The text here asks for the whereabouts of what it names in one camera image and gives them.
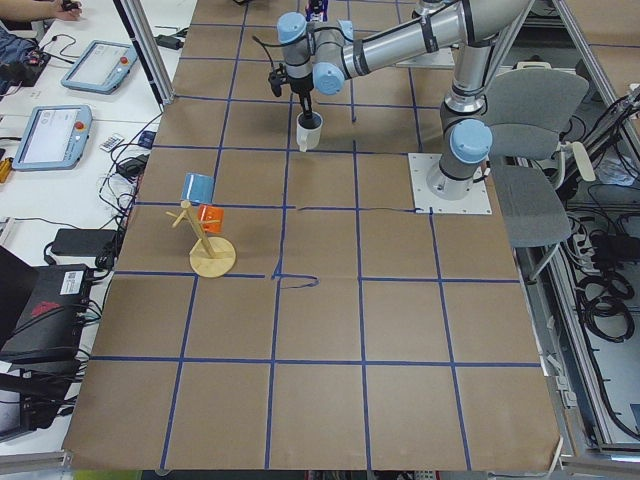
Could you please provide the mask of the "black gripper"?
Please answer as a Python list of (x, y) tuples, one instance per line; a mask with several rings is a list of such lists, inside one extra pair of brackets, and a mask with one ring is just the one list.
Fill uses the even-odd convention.
[(298, 95), (304, 119), (313, 119), (311, 91), (314, 89), (313, 76), (308, 74), (302, 78), (288, 76), (291, 90)]

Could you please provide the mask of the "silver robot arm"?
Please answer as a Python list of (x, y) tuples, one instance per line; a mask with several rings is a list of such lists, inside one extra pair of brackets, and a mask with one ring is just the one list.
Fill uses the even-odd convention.
[(443, 200), (461, 200), (493, 142), (479, 119), (486, 89), (530, 8), (528, 1), (421, 1), (410, 20), (364, 38), (355, 36), (351, 22), (329, 22), (324, 12), (288, 12), (276, 25), (283, 61), (272, 66), (268, 81), (275, 96), (283, 86), (298, 96), (297, 144), (306, 152), (317, 146), (311, 132), (322, 126), (312, 91), (335, 95), (346, 81), (395, 65), (431, 68), (440, 52), (456, 47), (440, 110), (444, 150), (427, 170), (426, 186)]

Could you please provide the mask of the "person's hand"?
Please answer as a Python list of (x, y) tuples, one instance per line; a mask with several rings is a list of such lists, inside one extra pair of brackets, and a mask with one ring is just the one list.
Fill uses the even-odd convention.
[(80, 1), (53, 1), (53, 17), (62, 21), (78, 21), (82, 15)]

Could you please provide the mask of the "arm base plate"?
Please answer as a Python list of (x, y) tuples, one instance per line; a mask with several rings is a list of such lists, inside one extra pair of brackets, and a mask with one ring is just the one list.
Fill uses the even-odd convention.
[(414, 209), (422, 214), (491, 215), (480, 166), (467, 180), (452, 180), (440, 169), (440, 154), (409, 153)]
[(395, 66), (398, 68), (452, 70), (455, 67), (455, 61), (451, 48), (445, 47), (433, 53), (426, 53), (397, 62)]

